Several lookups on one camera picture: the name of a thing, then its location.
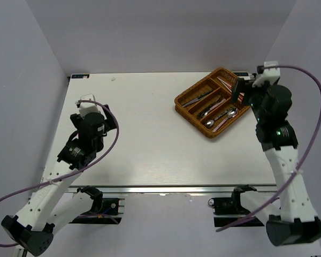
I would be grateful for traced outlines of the pink handle knife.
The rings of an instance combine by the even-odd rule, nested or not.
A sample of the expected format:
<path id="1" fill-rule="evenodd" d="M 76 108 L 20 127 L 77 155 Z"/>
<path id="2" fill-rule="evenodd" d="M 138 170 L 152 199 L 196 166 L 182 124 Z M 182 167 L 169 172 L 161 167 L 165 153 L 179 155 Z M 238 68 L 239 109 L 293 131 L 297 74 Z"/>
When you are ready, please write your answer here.
<path id="1" fill-rule="evenodd" d="M 209 94 L 212 93 L 212 92 L 213 92 L 213 90 L 209 90 L 209 91 L 207 91 L 207 92 L 204 92 L 203 94 L 200 94 L 200 95 L 196 98 L 196 100 L 199 101 L 200 99 L 206 97 L 207 95 L 209 95 Z"/>

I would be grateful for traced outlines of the patterned handle steel knife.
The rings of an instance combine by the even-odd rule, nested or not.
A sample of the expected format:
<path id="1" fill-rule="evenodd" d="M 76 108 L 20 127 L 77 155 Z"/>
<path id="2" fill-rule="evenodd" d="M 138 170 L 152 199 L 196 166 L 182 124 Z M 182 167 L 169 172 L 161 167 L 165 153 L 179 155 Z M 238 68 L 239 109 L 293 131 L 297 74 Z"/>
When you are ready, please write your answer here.
<path id="1" fill-rule="evenodd" d="M 200 99 L 208 96 L 208 95 L 209 95 L 210 93 L 212 93 L 212 92 L 213 92 L 213 90 L 209 90 L 209 91 L 207 91 L 207 92 L 204 92 L 203 94 L 200 94 L 199 96 L 197 96 L 197 97 L 195 97 L 194 99 L 190 100 L 189 102 L 185 103 L 182 107 L 185 108 L 185 107 L 187 107 L 187 106 L 190 106 L 190 105 L 198 102 Z"/>

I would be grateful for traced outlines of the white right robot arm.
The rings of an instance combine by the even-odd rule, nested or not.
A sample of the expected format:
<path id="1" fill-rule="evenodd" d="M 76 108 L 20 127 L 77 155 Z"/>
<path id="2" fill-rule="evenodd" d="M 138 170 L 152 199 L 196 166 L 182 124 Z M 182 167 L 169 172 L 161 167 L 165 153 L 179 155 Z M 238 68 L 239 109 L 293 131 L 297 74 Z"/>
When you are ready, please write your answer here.
<path id="1" fill-rule="evenodd" d="M 251 186 L 236 187 L 232 193 L 231 208 L 239 214 L 249 211 L 266 228 L 274 246 L 313 243 L 321 238 L 321 219 L 318 217 L 298 165 L 298 141 L 293 127 L 287 121 L 292 106 L 290 90 L 268 81 L 261 86 L 239 79 L 232 87 L 232 101 L 244 94 L 242 104 L 251 107 L 257 124 L 256 136 L 270 163 L 280 208 L 270 203 Z"/>

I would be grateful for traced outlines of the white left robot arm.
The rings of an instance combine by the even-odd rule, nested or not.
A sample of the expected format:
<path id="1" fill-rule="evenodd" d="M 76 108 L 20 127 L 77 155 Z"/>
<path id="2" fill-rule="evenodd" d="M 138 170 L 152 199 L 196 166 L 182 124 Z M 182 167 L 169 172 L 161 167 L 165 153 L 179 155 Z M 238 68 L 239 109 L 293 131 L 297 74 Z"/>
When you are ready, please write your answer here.
<path id="1" fill-rule="evenodd" d="M 57 207 L 69 186 L 101 160 L 97 153 L 103 150 L 107 133 L 119 130 L 108 105 L 80 100 L 77 107 L 79 113 L 70 116 L 76 131 L 58 154 L 54 170 L 23 208 L 1 222 L 10 238 L 33 256 L 43 254 L 62 227 L 83 213 L 98 214 L 103 206 L 102 192 L 86 186 L 78 189 L 72 200 Z"/>

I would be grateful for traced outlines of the all steel fork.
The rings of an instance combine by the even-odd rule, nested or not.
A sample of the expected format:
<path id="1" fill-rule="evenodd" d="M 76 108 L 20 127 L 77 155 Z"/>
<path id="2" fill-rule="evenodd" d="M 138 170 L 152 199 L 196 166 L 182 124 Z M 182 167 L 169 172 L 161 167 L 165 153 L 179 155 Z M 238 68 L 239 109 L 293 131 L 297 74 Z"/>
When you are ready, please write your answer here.
<path id="1" fill-rule="evenodd" d="M 214 108 L 218 107 L 220 104 L 222 104 L 225 101 L 224 98 L 219 97 L 214 103 L 210 104 L 208 107 L 206 107 L 199 115 L 199 118 L 206 117 Z"/>

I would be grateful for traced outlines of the patterned handle steel spoon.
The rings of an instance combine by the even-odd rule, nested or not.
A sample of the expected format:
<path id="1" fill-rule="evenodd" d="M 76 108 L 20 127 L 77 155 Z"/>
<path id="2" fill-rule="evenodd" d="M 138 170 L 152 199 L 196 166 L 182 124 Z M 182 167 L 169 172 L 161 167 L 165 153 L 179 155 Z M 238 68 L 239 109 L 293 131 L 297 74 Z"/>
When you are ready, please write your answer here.
<path id="1" fill-rule="evenodd" d="M 205 123 L 205 127 L 206 128 L 211 128 L 214 125 L 215 121 L 217 121 L 218 119 L 220 119 L 222 116 L 224 116 L 227 113 L 228 113 L 228 110 L 225 110 L 224 112 L 222 112 L 218 116 L 216 116 L 214 119 L 211 119 L 211 120 L 207 121 Z"/>

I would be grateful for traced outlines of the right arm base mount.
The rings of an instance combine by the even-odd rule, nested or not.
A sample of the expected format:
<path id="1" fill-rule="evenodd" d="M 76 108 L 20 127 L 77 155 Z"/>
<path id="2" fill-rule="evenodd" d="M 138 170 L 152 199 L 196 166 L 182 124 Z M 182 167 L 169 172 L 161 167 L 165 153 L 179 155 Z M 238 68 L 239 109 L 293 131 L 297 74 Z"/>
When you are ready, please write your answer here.
<path id="1" fill-rule="evenodd" d="M 208 206 L 213 209 L 215 228 L 222 228 L 250 213 L 240 203 L 240 194 L 248 191 L 257 192 L 257 189 L 250 185 L 238 186 L 229 197 L 215 197 L 208 200 Z"/>

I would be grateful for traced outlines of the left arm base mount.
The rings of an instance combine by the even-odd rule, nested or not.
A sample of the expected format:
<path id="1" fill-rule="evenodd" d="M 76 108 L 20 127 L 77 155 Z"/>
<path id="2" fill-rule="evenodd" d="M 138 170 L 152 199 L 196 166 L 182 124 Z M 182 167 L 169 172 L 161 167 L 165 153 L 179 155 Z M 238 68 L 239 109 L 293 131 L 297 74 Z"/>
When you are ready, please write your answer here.
<path id="1" fill-rule="evenodd" d="M 86 186 L 77 189 L 93 201 L 91 208 L 75 218 L 73 224 L 118 225 L 124 213 L 125 199 L 105 197 L 99 189 Z"/>

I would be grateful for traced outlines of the pink handle fork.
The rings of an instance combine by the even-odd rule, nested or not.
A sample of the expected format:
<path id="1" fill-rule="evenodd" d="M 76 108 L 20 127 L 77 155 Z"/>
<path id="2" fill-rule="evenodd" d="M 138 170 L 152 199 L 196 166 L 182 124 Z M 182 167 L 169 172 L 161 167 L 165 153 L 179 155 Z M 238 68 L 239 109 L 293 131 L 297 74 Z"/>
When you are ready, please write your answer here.
<path id="1" fill-rule="evenodd" d="M 221 101 L 213 104 L 211 107 L 209 107 L 203 114 L 202 117 L 205 117 L 208 115 L 208 113 L 210 113 L 213 109 L 217 108 L 218 106 L 220 106 L 222 103 L 224 103 L 226 101 L 226 99 L 222 99 Z"/>

